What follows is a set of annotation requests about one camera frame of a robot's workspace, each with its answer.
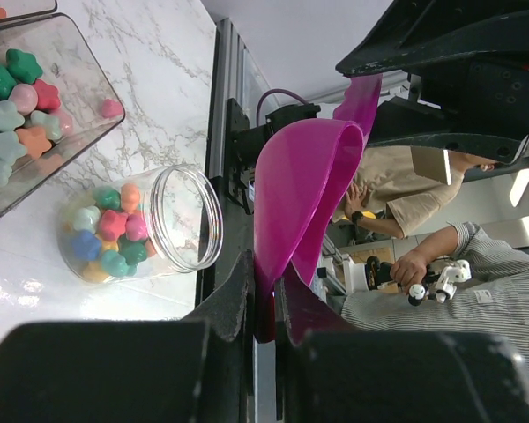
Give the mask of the clear bin translucent star candies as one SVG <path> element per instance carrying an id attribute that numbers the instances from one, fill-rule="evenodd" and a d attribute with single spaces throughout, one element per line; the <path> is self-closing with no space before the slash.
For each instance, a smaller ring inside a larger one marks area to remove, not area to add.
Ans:
<path id="1" fill-rule="evenodd" d="M 0 0 L 0 21 L 50 14 L 56 9 L 56 0 Z"/>

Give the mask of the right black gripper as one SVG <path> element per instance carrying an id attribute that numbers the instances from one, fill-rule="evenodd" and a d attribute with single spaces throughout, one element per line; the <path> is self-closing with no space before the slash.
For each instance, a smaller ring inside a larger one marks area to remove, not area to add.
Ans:
<path id="1" fill-rule="evenodd" d="M 414 96 L 376 112 L 369 147 L 433 147 L 505 164 L 529 139 L 529 1 L 395 1 L 336 67 L 352 81 L 343 118 L 385 72 Z"/>

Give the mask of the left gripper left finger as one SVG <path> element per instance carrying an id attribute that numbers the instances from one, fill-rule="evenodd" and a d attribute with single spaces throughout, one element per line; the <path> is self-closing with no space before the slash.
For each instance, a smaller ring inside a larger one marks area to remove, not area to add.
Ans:
<path id="1" fill-rule="evenodd" d="M 0 343 L 0 422 L 243 422 L 253 255 L 174 321 L 28 323 Z"/>

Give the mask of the magenta plastic scoop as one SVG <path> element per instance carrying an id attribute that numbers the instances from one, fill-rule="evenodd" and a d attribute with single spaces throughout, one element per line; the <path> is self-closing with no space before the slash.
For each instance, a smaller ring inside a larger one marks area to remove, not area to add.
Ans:
<path id="1" fill-rule="evenodd" d="M 383 77 L 352 78 L 332 118 L 288 124 L 257 160 L 254 203 L 255 337 L 275 338 L 274 284 L 287 267 L 309 285 L 325 230 L 360 164 Z"/>

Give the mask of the clear bin opaque star candies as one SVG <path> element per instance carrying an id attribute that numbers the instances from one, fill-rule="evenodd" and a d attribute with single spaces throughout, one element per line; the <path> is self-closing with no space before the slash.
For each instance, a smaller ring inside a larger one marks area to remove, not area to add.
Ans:
<path id="1" fill-rule="evenodd" d="M 70 17 L 1 19 L 0 218 L 124 117 Z"/>

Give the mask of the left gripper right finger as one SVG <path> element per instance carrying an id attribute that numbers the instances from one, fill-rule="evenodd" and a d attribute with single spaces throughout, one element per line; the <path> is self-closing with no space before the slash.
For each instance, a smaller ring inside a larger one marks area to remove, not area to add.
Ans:
<path id="1" fill-rule="evenodd" d="M 274 300 L 286 422 L 529 422 L 529 371 L 505 338 L 361 331 L 293 268 Z"/>

